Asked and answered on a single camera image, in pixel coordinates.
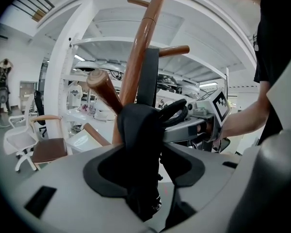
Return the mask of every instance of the mannequin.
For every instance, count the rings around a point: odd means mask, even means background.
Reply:
[[[78,85],[78,81],[74,81],[69,86],[68,91],[68,109],[73,109],[81,106],[81,98],[83,96],[82,87]]]
[[[8,87],[8,75],[13,68],[12,62],[8,59],[0,61],[0,108],[1,104],[5,103],[8,110],[8,115],[12,113],[9,104],[9,87]]]

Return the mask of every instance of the ceiling light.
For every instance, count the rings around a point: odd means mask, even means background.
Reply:
[[[211,86],[211,85],[217,85],[218,83],[213,82],[213,83],[205,83],[205,84],[201,84],[199,87],[205,87],[205,86]]]
[[[81,60],[81,61],[85,61],[83,58],[81,58],[81,57],[79,57],[77,55],[74,55],[74,57],[77,58],[77,59],[79,59],[79,60]]]

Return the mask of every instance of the black office chair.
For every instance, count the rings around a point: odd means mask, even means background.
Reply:
[[[37,107],[37,111],[38,111],[38,115],[39,116],[43,116],[44,115],[44,107],[43,107],[43,103],[42,103],[42,99],[41,99],[41,92],[39,91],[35,91],[34,93],[34,102],[35,102],[35,106]],[[45,121],[37,121],[40,125],[45,125]],[[39,131],[41,132],[42,130],[42,137],[44,137],[44,134],[47,131],[46,126],[45,127],[41,127],[39,128]]]

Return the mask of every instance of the ceiling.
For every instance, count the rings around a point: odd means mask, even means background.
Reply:
[[[62,0],[51,1],[56,5]],[[256,31],[259,22],[259,8],[256,5],[245,0],[211,1],[215,2],[229,15],[236,15],[235,18],[238,18],[238,22],[241,19],[238,24],[248,38]],[[83,39],[92,37],[134,38],[145,8],[128,4],[126,0],[97,0],[95,2],[102,9],[96,14]],[[57,24],[56,28],[46,33],[48,57],[65,23],[66,21]],[[168,46],[189,45],[191,52],[202,59],[203,63],[207,63],[222,72],[228,67],[231,87],[255,87],[257,84],[253,83],[253,78],[248,76],[246,67],[235,53],[237,46],[230,38],[219,25],[213,23],[199,11],[189,10],[184,5],[166,0],[152,41]],[[97,41],[82,44],[77,54],[86,60],[105,59],[125,64],[131,45],[131,42],[120,40]],[[159,69],[196,82],[219,78],[203,64],[185,56],[162,58],[160,59]],[[223,81],[218,81],[219,87],[223,85]]]

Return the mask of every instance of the white wall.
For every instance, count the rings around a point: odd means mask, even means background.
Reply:
[[[258,139],[260,139],[263,130],[264,130],[264,127],[260,128],[257,131],[254,131],[252,133],[244,134],[242,139],[240,140],[238,146],[237,146],[236,151],[240,154],[243,154],[243,152],[247,148],[251,147],[254,143],[256,143],[256,141]]]
[[[246,109],[247,107],[249,107],[251,104],[258,100],[258,96],[259,96],[258,93],[246,93],[246,92],[238,93],[236,108],[241,111]]]
[[[20,36],[8,36],[7,41],[0,39],[0,61],[8,58],[14,65],[9,74],[8,85],[11,92],[10,106],[19,105],[20,81],[38,82],[44,57],[44,50],[29,46],[28,40]]]
[[[32,20],[28,14],[12,5],[6,8],[0,18],[0,23],[25,33],[31,37],[35,35],[38,25],[38,23]]]

